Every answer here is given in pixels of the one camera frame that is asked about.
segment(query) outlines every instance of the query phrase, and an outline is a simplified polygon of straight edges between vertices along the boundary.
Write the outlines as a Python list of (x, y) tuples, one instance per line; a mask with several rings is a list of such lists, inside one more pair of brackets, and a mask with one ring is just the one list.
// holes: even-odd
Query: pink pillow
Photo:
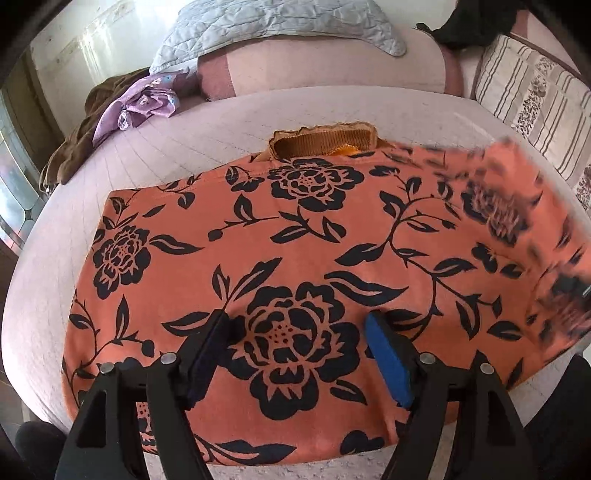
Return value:
[(455, 56), (425, 32), (404, 29), (408, 51), (393, 57), (363, 40), (278, 35), (243, 41), (199, 58), (201, 90), (211, 100), (327, 85), (404, 87), (461, 96)]

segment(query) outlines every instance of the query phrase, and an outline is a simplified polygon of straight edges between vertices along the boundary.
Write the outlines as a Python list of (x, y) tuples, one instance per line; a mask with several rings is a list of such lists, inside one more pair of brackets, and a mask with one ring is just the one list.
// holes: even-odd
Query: brown blanket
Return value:
[(85, 119), (72, 130), (41, 172), (39, 179), (41, 190), (53, 189), (58, 183), (66, 184), (70, 181), (94, 150), (92, 138), (106, 108), (123, 95), (133, 83), (148, 74), (148, 69), (144, 68), (111, 77), (90, 91), (84, 104)]

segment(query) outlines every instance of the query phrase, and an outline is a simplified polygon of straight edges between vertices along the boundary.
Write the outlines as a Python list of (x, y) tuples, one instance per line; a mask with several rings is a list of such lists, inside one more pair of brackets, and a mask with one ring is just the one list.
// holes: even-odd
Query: black leaf pattern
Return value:
[(95, 374), (87, 372), (83, 368), (78, 368), (76, 370), (76, 375), (78, 375), (78, 377), (80, 378), (83, 378), (84, 380), (93, 380), (96, 378)]
[(115, 228), (114, 221), (111, 220), (109, 217), (104, 216), (103, 217), (103, 223), (105, 224), (105, 228), (107, 230), (112, 230), (113, 228)]
[(418, 193), (419, 188), (421, 188), (421, 183), (423, 181), (420, 177), (410, 177), (406, 182), (406, 188), (408, 193)]
[(519, 360), (517, 362), (516, 366), (513, 367), (513, 370), (509, 374), (509, 378), (507, 379), (507, 390), (510, 390), (515, 386), (515, 384), (517, 383), (517, 381), (521, 377), (522, 373), (523, 373), (523, 357), (521, 358), (521, 360)]
[(384, 318), (388, 324), (406, 322), (420, 317), (421, 314), (407, 309), (395, 309), (384, 313)]
[(98, 242), (100, 242), (103, 238), (105, 237), (105, 229), (104, 228), (99, 228), (96, 232), (95, 232), (95, 238), (92, 241), (92, 244), (97, 244)]
[(252, 222), (255, 220), (252, 216), (252, 202), (242, 193), (234, 203), (234, 215), (244, 222)]
[(129, 217), (127, 217), (127, 218), (121, 220), (119, 223), (117, 223), (116, 227), (117, 228), (121, 228), (122, 226), (125, 226), (128, 223), (133, 222), (137, 216), (138, 216), (137, 213), (134, 213), (133, 215), (130, 215)]
[(384, 203), (384, 212), (386, 212), (394, 218), (396, 218), (400, 211), (402, 211), (406, 207), (406, 204), (402, 201), (400, 197), (393, 195), (391, 193), (381, 191), (379, 192), (379, 198)]
[(478, 295), (471, 295), (465, 298), (466, 304), (472, 311), (472, 317), (459, 301), (456, 301), (457, 312), (460, 314), (460, 325), (468, 334), (468, 339), (472, 340), (478, 331), (480, 331), (480, 312), (478, 310)]
[(571, 221), (570, 217), (566, 217), (562, 224), (562, 233), (560, 234), (560, 240), (556, 244), (555, 249), (564, 248), (569, 243), (573, 237), (573, 222)]
[(519, 278), (522, 273), (523, 269), (519, 265), (514, 263), (509, 263), (505, 265), (503, 268), (501, 268), (501, 275), (504, 275), (508, 278), (512, 278), (514, 280)]
[(583, 247), (579, 247), (573, 256), (570, 257), (569, 263), (571, 265), (577, 265), (581, 261), (581, 258), (583, 258), (583, 254)]
[(171, 183), (167, 184), (164, 190), (174, 190), (178, 185), (181, 183), (180, 180), (172, 181)]
[(349, 158), (373, 157), (375, 152), (361, 152), (355, 155), (347, 155)]
[(371, 452), (378, 450), (385, 445), (385, 440), (382, 437), (369, 439), (369, 437), (361, 430), (353, 430), (349, 432), (343, 442), (340, 444), (339, 452), (341, 455), (351, 455), (353, 453)]
[(129, 326), (129, 306), (127, 305), (127, 300), (125, 299), (125, 295), (121, 297), (121, 301), (119, 302), (119, 306), (117, 307), (117, 317), (116, 317), (116, 326), (115, 331), (117, 332), (115, 337), (120, 339), (125, 336), (125, 332), (127, 331), (127, 327)]
[(234, 185), (239, 178), (239, 172), (236, 167), (230, 167), (226, 170), (226, 182), (228, 185)]
[(242, 277), (238, 282), (238, 285), (236, 285), (234, 291), (238, 291), (240, 287), (241, 289), (238, 291), (238, 294), (234, 297), (234, 299), (237, 300), (262, 285), (262, 283), (267, 280), (267, 278), (269, 278), (275, 271), (279, 263), (281, 263), (281, 260), (282, 258), (278, 257), (274, 258), (273, 260), (269, 260), (268, 262), (257, 263), (251, 272), (248, 275)]
[(405, 262), (409, 258), (429, 256), (428, 254), (415, 250), (414, 248), (398, 248), (396, 253), (397, 255), (401, 256)]
[(530, 205), (532, 207), (536, 207), (539, 204), (540, 200), (542, 199), (542, 194), (543, 192), (540, 192), (539, 195), (536, 195), (534, 198), (530, 200)]
[(156, 235), (150, 239), (150, 245), (155, 246), (162, 252), (171, 255), (188, 255), (203, 250), (191, 244), (179, 242), (170, 235)]
[(188, 209), (195, 201), (195, 194), (193, 192), (182, 192), (177, 200), (178, 206)]
[(205, 325), (202, 320), (207, 317), (209, 317), (208, 312), (192, 312), (178, 320), (164, 322), (162, 326), (173, 335), (186, 337), (202, 328)]
[(121, 212), (125, 210), (125, 200), (121, 197), (111, 197), (109, 198), (111, 203), (113, 204), (113, 210), (117, 215), (121, 215)]
[(499, 322), (496, 322), (486, 332), (509, 342), (516, 342), (521, 338), (521, 330), (515, 323), (510, 322), (509, 320), (500, 320)]
[(446, 258), (440, 261), (433, 269), (436, 275), (440, 278), (452, 277), (461, 272), (467, 272), (469, 270), (475, 270), (476, 267), (472, 265), (468, 260), (463, 258)]
[(154, 358), (154, 342), (152, 340), (144, 340), (142, 342), (142, 355)]
[(381, 257), (385, 244), (360, 244), (351, 247), (335, 261), (344, 267), (352, 267), (361, 262), (374, 262)]
[(339, 243), (333, 232), (339, 238), (344, 238), (347, 234), (347, 230), (344, 226), (336, 222), (331, 222), (327, 217), (322, 217), (322, 231), (324, 232), (324, 237), (333, 243)]
[(448, 182), (439, 180), (437, 182), (437, 192), (446, 201), (446, 205), (448, 205), (447, 202), (453, 197), (453, 189)]
[(355, 401), (364, 405), (368, 404), (365, 395), (357, 385), (341, 379), (338, 379), (335, 383), (337, 387), (330, 387), (330, 393), (332, 396), (340, 398), (341, 400)]
[(451, 206), (449, 203), (446, 203), (446, 204), (445, 204), (445, 208), (446, 208), (446, 210), (447, 210), (449, 213), (451, 213), (451, 214), (452, 214), (454, 217), (456, 217), (458, 220), (460, 220), (460, 219), (461, 219), (461, 218), (460, 218), (460, 215), (459, 215), (459, 214), (458, 214), (458, 213), (457, 213), (457, 212), (454, 210), (454, 208), (453, 208), (453, 207), (452, 207), (452, 206)]
[(223, 459), (227, 459), (239, 465), (272, 465), (281, 462), (296, 449), (292, 445), (283, 443), (252, 446), (246, 440), (232, 440), (231, 442), (214, 444), (205, 441), (198, 435), (195, 435), (195, 438), (207, 449), (210, 459), (215, 458), (222, 464)]
[(400, 169), (396, 167), (387, 167), (386, 165), (376, 165), (369, 171), (369, 174), (374, 177), (388, 177), (395, 176), (400, 173)]
[(222, 272), (222, 266), (218, 265), (213, 272), (212, 287), (220, 300), (227, 300), (230, 290), (230, 277), (225, 277)]
[(164, 207), (166, 207), (166, 204), (163, 205), (158, 205), (152, 209), (150, 209), (147, 213), (143, 214), (142, 217), (144, 218), (150, 218), (153, 217), (154, 215), (156, 215), (160, 210), (162, 210)]
[(377, 283), (366, 283), (351, 272), (336, 271), (327, 273), (324, 278), (326, 280), (343, 280), (356, 288), (357, 291), (340, 281), (332, 281), (330, 284), (347, 298), (365, 305), (366, 307), (376, 307), (383, 305), (399, 295), (404, 293), (408, 287), (404, 288), (389, 288)]
[(496, 318), (501, 316), (503, 313), (503, 304), (501, 303), (501, 296), (499, 295), (491, 305), (492, 313), (495, 315)]
[(408, 222), (406, 222), (407, 225), (412, 228), (413, 230), (416, 230), (417, 232), (421, 232), (421, 233), (435, 233), (438, 232), (439, 230), (433, 228), (431, 225), (428, 225), (424, 222), (419, 222), (416, 219), (411, 219)]
[(86, 317), (79, 315), (77, 313), (70, 314), (70, 321), (79, 330), (86, 330), (89, 328), (89, 321)]
[(286, 244), (307, 234), (309, 230), (304, 225), (290, 225), (271, 237), (273, 243)]

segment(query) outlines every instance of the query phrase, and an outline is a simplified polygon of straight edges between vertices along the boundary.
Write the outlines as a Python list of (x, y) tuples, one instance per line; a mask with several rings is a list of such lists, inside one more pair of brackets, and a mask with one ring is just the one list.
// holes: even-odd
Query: wall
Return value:
[[(190, 0), (73, 0), (31, 43), (40, 83), (67, 135), (84, 118), (90, 89), (149, 66)], [(455, 0), (377, 0), (393, 23), (440, 27)]]

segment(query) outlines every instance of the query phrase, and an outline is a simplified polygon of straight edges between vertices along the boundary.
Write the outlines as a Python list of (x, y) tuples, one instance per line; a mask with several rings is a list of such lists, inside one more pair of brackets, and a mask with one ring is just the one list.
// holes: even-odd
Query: metal screw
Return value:
[(480, 365), (480, 371), (485, 375), (492, 375), (495, 373), (495, 369), (491, 364), (483, 363)]
[(429, 352), (421, 353), (421, 355), (418, 356), (418, 359), (421, 361), (422, 364), (425, 365), (432, 365), (435, 363), (435, 360), (437, 360), (435, 355)]
[(105, 362), (99, 368), (100, 373), (103, 375), (110, 374), (115, 369), (115, 365), (111, 362)]
[(164, 365), (173, 364), (173, 363), (175, 363), (175, 361), (177, 361), (177, 354), (174, 352), (165, 353), (163, 356), (160, 357), (160, 361)]

